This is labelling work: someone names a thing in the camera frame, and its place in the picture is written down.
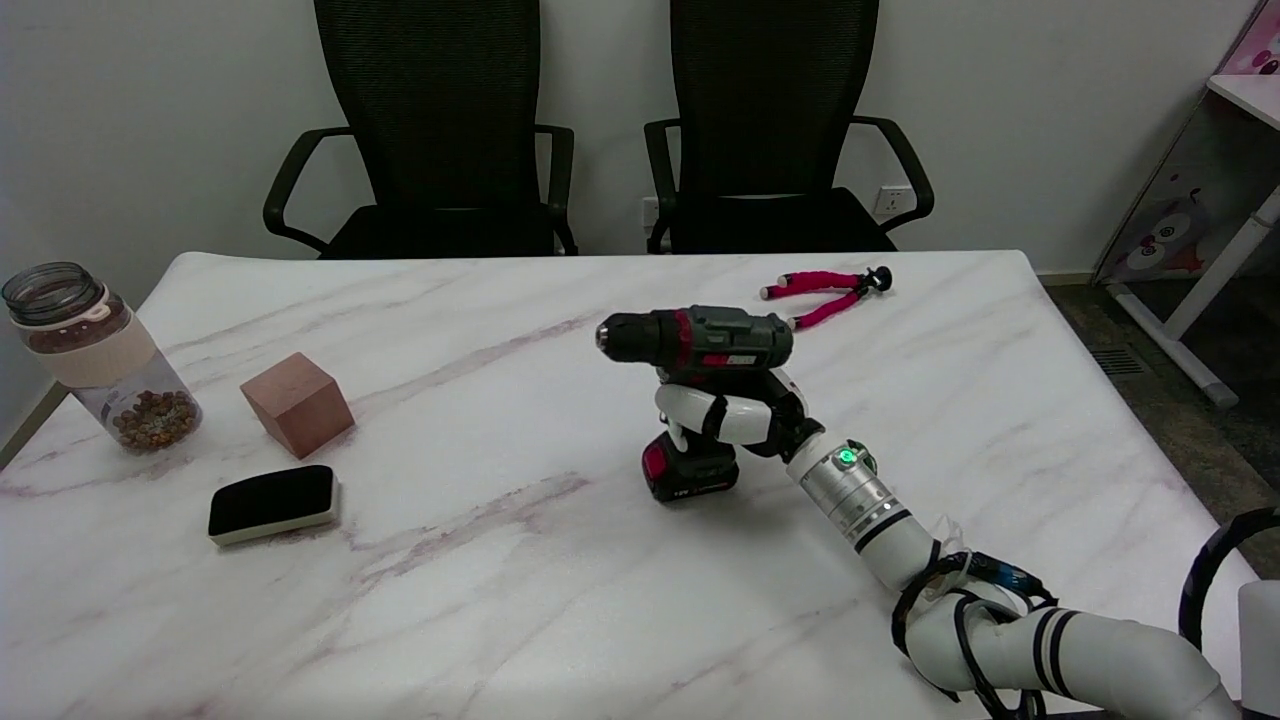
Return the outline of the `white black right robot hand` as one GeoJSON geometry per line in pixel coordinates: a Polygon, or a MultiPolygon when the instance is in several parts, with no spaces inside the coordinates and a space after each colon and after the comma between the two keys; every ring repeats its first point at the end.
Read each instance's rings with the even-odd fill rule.
{"type": "Polygon", "coordinates": [[[718,375],[694,386],[667,382],[655,392],[655,405],[684,456],[742,447],[788,462],[809,439],[826,433],[782,368],[718,375]]]}

